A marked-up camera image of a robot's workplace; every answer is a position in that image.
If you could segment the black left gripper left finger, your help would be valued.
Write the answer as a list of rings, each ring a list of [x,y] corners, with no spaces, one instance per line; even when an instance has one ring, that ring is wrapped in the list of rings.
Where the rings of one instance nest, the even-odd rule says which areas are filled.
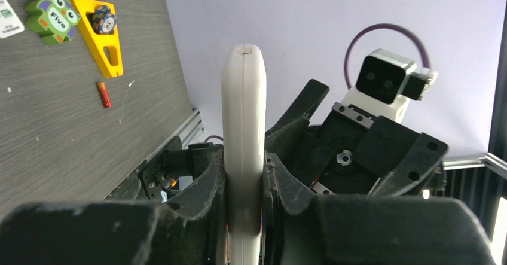
[[[165,203],[32,202],[1,222],[2,264],[225,264],[223,152]]]

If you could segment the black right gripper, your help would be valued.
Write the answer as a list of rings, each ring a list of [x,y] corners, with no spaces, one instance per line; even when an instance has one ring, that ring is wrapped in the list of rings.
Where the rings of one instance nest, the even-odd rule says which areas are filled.
[[[311,79],[274,126],[265,150],[320,194],[416,195],[429,182],[448,145],[389,118],[335,103],[319,126],[310,119],[329,86]]]

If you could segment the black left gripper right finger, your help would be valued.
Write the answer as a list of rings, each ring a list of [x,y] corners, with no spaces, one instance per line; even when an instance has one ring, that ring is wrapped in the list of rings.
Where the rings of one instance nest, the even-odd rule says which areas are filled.
[[[461,201],[312,192],[277,155],[263,173],[264,264],[493,264]]]

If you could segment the white remote with red keypad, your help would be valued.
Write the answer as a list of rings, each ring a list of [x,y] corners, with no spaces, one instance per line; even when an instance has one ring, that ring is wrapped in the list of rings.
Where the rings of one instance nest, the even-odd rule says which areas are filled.
[[[222,73],[230,264],[258,264],[267,82],[261,50],[234,46]]]

